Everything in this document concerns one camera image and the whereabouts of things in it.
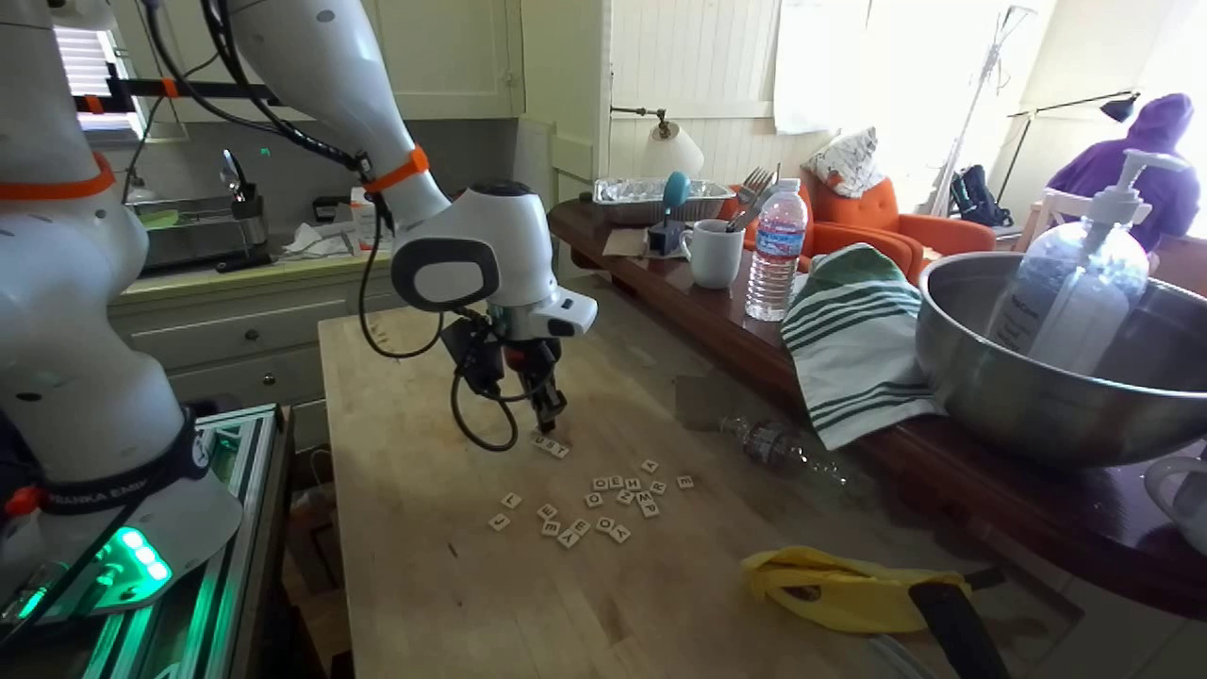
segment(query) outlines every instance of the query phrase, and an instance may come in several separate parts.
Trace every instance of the white mug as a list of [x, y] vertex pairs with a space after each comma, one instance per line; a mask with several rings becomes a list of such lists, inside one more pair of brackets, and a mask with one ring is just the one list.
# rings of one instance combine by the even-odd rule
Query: white mug
[[729, 292], [743, 265], [743, 231], [729, 221], [696, 221], [681, 231], [691, 281], [706, 292]]
[[1207, 554], [1207, 466], [1191, 456], [1154, 461], [1142, 471], [1142, 487], [1181, 536]]

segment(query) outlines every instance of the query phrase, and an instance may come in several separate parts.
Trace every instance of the purple object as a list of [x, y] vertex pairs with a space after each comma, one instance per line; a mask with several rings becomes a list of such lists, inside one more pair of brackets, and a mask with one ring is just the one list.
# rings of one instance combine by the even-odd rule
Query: purple object
[[[1093, 197], [1106, 184], [1118, 183], [1123, 149], [1174, 154], [1191, 116], [1196, 116], [1196, 107], [1188, 95], [1154, 99], [1139, 109], [1123, 141], [1106, 141], [1086, 149], [1073, 164], [1066, 164], [1049, 183], [1049, 188]], [[1142, 205], [1151, 205], [1151, 217], [1130, 228], [1130, 238], [1142, 251], [1154, 251], [1160, 238], [1181, 238], [1196, 224], [1196, 212], [1200, 212], [1196, 175], [1174, 175], [1174, 170], [1151, 168], [1139, 175], [1135, 188]]]

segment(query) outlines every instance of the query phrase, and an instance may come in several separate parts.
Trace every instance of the metal bowl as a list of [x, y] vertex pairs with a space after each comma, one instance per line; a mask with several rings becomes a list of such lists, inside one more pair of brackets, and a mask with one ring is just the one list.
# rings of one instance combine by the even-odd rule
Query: metal bowl
[[1049, 467], [1135, 466], [1207, 433], [1207, 297], [1147, 285], [1093, 376], [983, 338], [1023, 258], [945, 258], [919, 281], [915, 364], [993, 449]]

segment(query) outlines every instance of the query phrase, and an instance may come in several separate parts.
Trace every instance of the green striped towel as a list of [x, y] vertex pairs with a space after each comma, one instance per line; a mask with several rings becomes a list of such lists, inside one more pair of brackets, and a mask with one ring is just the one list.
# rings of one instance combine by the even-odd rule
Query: green striped towel
[[827, 449], [939, 412], [911, 364], [915, 309], [919, 296], [870, 247], [817, 261], [789, 304], [780, 340]]

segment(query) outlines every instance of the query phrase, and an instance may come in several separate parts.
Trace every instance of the white cabinet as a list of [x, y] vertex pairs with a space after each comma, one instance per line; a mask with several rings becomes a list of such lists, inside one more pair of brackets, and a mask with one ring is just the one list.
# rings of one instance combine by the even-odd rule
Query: white cabinet
[[[390, 95], [408, 123], [482, 123], [519, 114], [519, 13], [516, 0], [367, 0]], [[162, 80], [167, 68], [148, 38], [142, 3], [113, 3], [115, 55], [131, 75]], [[213, 46], [201, 3], [170, 0], [158, 22], [177, 68], [202, 66]], [[222, 66], [201, 68], [201, 82], [230, 82]], [[213, 99], [213, 107], [260, 123], [250, 101]], [[182, 123], [213, 123], [187, 99], [172, 101]]]
[[[162, 275], [135, 285], [108, 316], [167, 366], [186, 407], [292, 403], [292, 447], [311, 449], [328, 442], [315, 326], [358, 309], [358, 275], [358, 261]], [[372, 268], [367, 306], [401, 306], [388, 261]]]

